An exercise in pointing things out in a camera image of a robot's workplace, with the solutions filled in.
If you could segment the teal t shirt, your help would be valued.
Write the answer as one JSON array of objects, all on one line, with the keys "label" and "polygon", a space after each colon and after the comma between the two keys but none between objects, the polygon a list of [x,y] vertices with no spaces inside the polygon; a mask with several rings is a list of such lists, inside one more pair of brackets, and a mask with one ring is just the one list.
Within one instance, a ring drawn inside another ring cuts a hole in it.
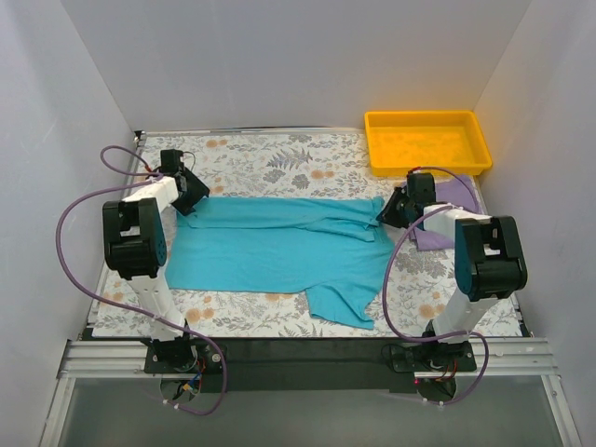
[{"label": "teal t shirt", "polygon": [[302,292],[314,318],[371,330],[394,244],[385,201],[211,197],[178,218],[166,279],[188,291]]}]

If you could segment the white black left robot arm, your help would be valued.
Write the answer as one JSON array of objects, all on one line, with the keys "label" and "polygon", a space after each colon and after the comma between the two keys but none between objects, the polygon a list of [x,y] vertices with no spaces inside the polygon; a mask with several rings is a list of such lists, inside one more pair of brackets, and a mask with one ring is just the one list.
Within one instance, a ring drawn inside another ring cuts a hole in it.
[{"label": "white black left robot arm", "polygon": [[156,360],[186,373],[196,366],[198,351],[182,330],[185,318],[174,304],[165,278],[168,244],[173,237],[166,235],[164,225],[174,225],[178,214],[194,212],[210,189],[185,166],[181,150],[161,151],[155,173],[162,178],[103,205],[104,258],[136,293],[140,309],[150,314],[148,345]]}]

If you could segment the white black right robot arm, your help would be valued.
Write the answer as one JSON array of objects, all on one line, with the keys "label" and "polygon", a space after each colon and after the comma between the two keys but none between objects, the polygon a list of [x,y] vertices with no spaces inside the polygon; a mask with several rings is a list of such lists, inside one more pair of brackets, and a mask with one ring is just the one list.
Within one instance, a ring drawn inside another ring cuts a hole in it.
[{"label": "white black right robot arm", "polygon": [[389,363],[399,371],[473,367],[469,340],[478,336],[477,324],[499,301],[523,289],[528,278],[514,218],[439,201],[433,170],[411,169],[406,183],[394,190],[377,216],[380,223],[401,228],[406,235],[420,230],[454,244],[456,288],[443,311],[417,337],[390,328],[400,341],[389,347]]}]

